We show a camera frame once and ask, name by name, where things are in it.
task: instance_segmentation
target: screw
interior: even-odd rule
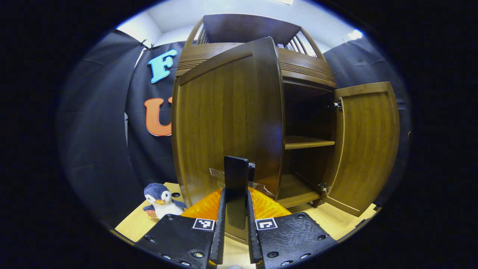
[[[269,252],[269,253],[267,254],[267,257],[269,257],[269,258],[274,258],[274,257],[277,257],[278,255],[279,255],[279,252],[273,251],[273,252]]]
[[[202,257],[204,257],[204,254],[202,254],[201,252],[195,252],[193,255],[194,255],[194,257],[196,257],[196,258],[202,258]]]
[[[150,241],[151,243],[154,243],[154,238],[152,238],[151,236],[145,235],[144,239]]]

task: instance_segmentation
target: orange plastic object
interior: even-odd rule
[[[251,187],[248,188],[252,197],[254,217],[256,219],[276,218],[292,214],[279,203],[267,197],[267,195]],[[204,197],[184,211],[181,216],[217,221],[217,211],[219,210],[221,192],[222,188]]]

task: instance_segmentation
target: white ceiling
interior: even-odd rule
[[[331,48],[350,40],[347,34],[355,30],[308,0],[294,0],[290,6],[274,0],[167,0],[150,8],[147,13],[163,33],[192,26],[205,14],[267,16],[300,25],[313,39]]]

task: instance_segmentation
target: wooden shelf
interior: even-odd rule
[[[293,207],[319,199],[319,194],[294,174],[282,175],[277,202],[285,207]]]
[[[311,138],[298,135],[286,135],[285,136],[285,149],[297,149],[307,147],[318,146],[331,146],[335,145],[335,141],[323,140],[320,138]]]

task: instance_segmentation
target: door hinge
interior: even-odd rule
[[[326,193],[326,196],[327,196],[327,195],[328,195],[328,192],[329,192],[329,190],[330,190],[330,188],[331,188],[332,186],[326,187],[326,184],[327,184],[327,183],[319,183],[318,186],[319,186],[319,188],[320,188],[323,192]]]
[[[338,107],[338,109],[342,111],[342,97],[338,98],[337,103],[333,103],[332,105],[327,106],[327,108],[332,108],[334,111],[336,107]]]

